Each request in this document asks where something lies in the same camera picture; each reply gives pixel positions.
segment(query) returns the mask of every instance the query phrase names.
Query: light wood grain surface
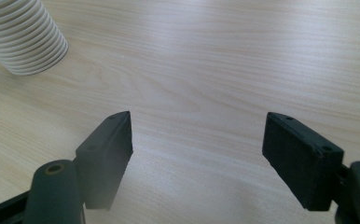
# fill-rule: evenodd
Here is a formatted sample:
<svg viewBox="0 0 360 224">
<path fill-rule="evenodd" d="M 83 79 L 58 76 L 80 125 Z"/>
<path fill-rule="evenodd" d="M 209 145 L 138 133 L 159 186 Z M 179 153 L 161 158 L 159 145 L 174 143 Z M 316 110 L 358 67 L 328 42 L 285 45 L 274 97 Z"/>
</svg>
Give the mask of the light wood grain surface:
<svg viewBox="0 0 360 224">
<path fill-rule="evenodd" d="M 134 153 L 88 223 L 334 223 L 305 211 L 261 155 L 290 115 L 360 161 L 360 1 L 43 1 L 70 49 L 16 77 L 0 64 L 0 202 L 72 159 L 111 114 Z"/>
</svg>

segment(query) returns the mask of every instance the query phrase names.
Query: wooden table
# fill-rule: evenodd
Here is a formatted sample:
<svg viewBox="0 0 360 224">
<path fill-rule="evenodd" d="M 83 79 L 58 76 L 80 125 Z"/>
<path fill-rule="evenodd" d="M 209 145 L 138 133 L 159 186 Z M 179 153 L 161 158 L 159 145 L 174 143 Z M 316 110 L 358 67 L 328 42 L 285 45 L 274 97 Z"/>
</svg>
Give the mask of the wooden table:
<svg viewBox="0 0 360 224">
<path fill-rule="evenodd" d="M 70 49 L 34 76 L 0 64 L 0 202 L 130 110 L 134 153 L 88 223 L 334 223 L 337 206 L 304 210 L 261 147 L 274 111 L 360 161 L 360 2 L 43 3 Z"/>
</svg>

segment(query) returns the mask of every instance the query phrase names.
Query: table surface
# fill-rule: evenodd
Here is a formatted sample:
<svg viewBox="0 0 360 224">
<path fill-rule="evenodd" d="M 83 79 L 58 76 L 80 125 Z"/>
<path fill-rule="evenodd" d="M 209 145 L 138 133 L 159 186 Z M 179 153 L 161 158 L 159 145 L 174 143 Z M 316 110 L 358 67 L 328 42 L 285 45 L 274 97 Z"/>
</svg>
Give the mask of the table surface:
<svg viewBox="0 0 360 224">
<path fill-rule="evenodd" d="M 0 64 L 0 202 L 111 114 L 133 150 L 88 223 L 334 223 L 261 154 L 269 111 L 360 161 L 360 1 L 43 1 L 70 48 L 17 77 Z"/>
</svg>

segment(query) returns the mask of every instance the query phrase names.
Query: white plastic cup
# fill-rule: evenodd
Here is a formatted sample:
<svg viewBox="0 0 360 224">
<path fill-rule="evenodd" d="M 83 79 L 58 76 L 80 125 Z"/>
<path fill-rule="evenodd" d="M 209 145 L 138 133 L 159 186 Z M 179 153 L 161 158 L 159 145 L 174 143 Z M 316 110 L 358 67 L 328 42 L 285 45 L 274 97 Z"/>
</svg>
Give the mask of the white plastic cup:
<svg viewBox="0 0 360 224">
<path fill-rule="evenodd" d="M 0 63 L 12 74 L 42 72 L 68 45 L 40 0 L 0 0 Z"/>
</svg>

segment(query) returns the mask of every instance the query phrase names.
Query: stacked white cups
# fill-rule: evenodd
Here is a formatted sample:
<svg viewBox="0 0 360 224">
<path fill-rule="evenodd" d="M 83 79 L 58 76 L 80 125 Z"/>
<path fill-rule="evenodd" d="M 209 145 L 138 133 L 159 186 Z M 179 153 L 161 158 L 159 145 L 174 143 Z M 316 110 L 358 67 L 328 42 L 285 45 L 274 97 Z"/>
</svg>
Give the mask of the stacked white cups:
<svg viewBox="0 0 360 224">
<path fill-rule="evenodd" d="M 39 0 L 0 0 L 0 63 L 14 75 L 50 68 L 67 42 Z"/>
</svg>

